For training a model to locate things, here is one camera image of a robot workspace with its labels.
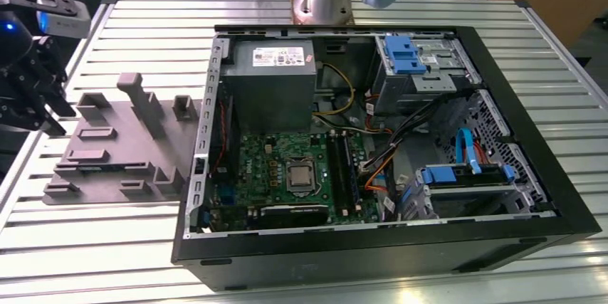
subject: yellow wire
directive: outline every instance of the yellow wire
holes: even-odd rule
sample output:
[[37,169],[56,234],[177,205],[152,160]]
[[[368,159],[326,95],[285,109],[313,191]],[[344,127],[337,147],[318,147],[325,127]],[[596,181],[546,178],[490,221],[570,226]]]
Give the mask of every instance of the yellow wire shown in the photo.
[[348,84],[348,88],[350,88],[350,98],[348,99],[348,103],[342,108],[338,108],[337,110],[329,110],[326,112],[313,112],[313,115],[334,115],[340,114],[341,112],[346,111],[350,108],[352,103],[354,102],[354,88],[352,87],[350,80],[345,77],[344,73],[329,63],[324,63],[322,65],[326,65],[344,79],[344,81]]

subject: blue drive bracket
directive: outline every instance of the blue drive bracket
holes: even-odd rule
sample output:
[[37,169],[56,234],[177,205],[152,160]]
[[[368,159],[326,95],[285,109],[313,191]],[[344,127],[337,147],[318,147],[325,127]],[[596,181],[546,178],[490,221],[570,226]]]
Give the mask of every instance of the blue drive bracket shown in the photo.
[[418,59],[418,48],[406,36],[385,36],[385,51],[394,74],[424,74],[426,66]]
[[481,168],[478,167],[477,155],[474,154],[474,142],[473,142],[473,133],[468,128],[461,128],[457,130],[456,134],[456,163],[464,163],[462,156],[462,140],[464,148],[466,150],[466,163],[473,169],[473,174],[481,173]]

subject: ram slot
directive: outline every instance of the ram slot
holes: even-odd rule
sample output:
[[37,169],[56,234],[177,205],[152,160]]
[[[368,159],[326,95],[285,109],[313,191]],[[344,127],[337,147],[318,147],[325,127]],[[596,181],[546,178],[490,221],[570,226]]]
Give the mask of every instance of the ram slot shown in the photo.
[[333,207],[337,215],[348,216],[358,208],[358,189],[346,136],[328,134],[326,152],[332,175]]

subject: power supply label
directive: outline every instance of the power supply label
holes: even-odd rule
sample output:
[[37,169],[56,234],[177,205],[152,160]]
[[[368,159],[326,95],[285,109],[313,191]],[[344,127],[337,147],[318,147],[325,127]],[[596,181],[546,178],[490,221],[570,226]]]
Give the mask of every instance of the power supply label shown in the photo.
[[304,48],[301,46],[253,49],[253,67],[289,67],[304,64]]

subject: blue plastic latch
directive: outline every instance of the blue plastic latch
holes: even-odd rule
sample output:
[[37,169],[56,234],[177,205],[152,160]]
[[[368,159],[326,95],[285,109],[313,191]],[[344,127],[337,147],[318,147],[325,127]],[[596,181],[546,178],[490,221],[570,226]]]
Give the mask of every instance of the blue plastic latch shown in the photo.
[[464,162],[462,156],[462,140],[464,148],[466,150],[466,162],[473,169],[473,174],[481,173],[481,168],[478,167],[477,155],[474,154],[474,142],[473,142],[473,133],[468,128],[461,128],[457,130],[456,134],[456,163]]
[[388,58],[394,74],[424,74],[426,66],[418,60],[418,48],[406,36],[385,36]]
[[450,167],[429,167],[434,183],[456,182],[454,171]]
[[433,182],[433,176],[430,174],[430,171],[428,169],[422,169],[420,173],[424,184],[430,184]]
[[502,172],[504,176],[506,177],[506,181],[510,183],[514,181],[514,170],[509,164],[502,165]]
[[208,225],[210,222],[210,214],[208,211],[204,211],[202,212],[202,223],[205,223],[205,225]]

